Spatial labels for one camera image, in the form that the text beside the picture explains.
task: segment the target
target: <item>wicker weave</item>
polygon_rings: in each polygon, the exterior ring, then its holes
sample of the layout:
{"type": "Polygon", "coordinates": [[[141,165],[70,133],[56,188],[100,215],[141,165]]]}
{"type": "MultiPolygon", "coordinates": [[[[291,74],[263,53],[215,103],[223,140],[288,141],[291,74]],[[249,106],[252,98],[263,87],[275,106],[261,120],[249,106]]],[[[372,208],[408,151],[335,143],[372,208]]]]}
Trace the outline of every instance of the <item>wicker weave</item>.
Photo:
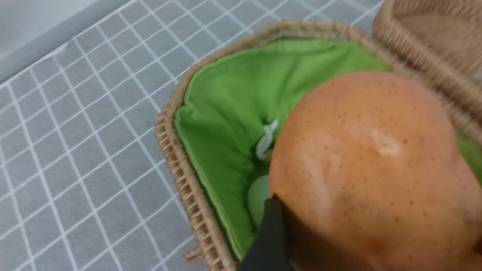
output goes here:
{"type": "Polygon", "coordinates": [[[482,120],[482,0],[385,0],[374,37],[482,120]]]}
{"type": "MultiPolygon", "coordinates": [[[[235,52],[259,47],[279,39],[290,38],[324,38],[356,41],[360,46],[384,61],[390,66],[392,71],[427,86],[415,72],[406,68],[404,63],[391,55],[387,50],[356,29],[343,24],[279,22],[195,64],[184,75],[172,94],[170,102],[159,115],[156,124],[156,137],[174,176],[181,201],[187,211],[191,227],[199,244],[198,248],[185,255],[185,259],[205,258],[206,265],[210,271],[233,271],[237,262],[226,242],[213,208],[203,192],[196,172],[179,142],[174,128],[175,112],[183,105],[187,86],[193,75],[200,68],[235,52]]],[[[433,93],[445,106],[456,127],[482,145],[482,128],[479,124],[474,122],[469,114],[466,114],[455,102],[447,99],[441,92],[433,91],[433,93]]]]}

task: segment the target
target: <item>green cloth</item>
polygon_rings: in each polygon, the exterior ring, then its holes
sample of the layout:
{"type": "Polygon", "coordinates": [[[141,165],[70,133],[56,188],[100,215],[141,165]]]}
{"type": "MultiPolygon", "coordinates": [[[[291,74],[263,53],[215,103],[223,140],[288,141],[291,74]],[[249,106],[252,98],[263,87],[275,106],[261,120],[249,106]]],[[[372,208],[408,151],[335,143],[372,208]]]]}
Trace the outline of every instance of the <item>green cloth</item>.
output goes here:
{"type": "Polygon", "coordinates": [[[353,42],[284,40],[224,57],[194,75],[175,128],[238,260],[256,233],[248,189],[268,173],[254,156],[263,125],[277,119],[276,138],[310,90],[361,70],[388,69],[353,42]]]}
{"type": "Polygon", "coordinates": [[[462,156],[469,164],[472,172],[482,184],[482,149],[474,142],[464,137],[461,133],[456,133],[457,142],[462,156]]]}

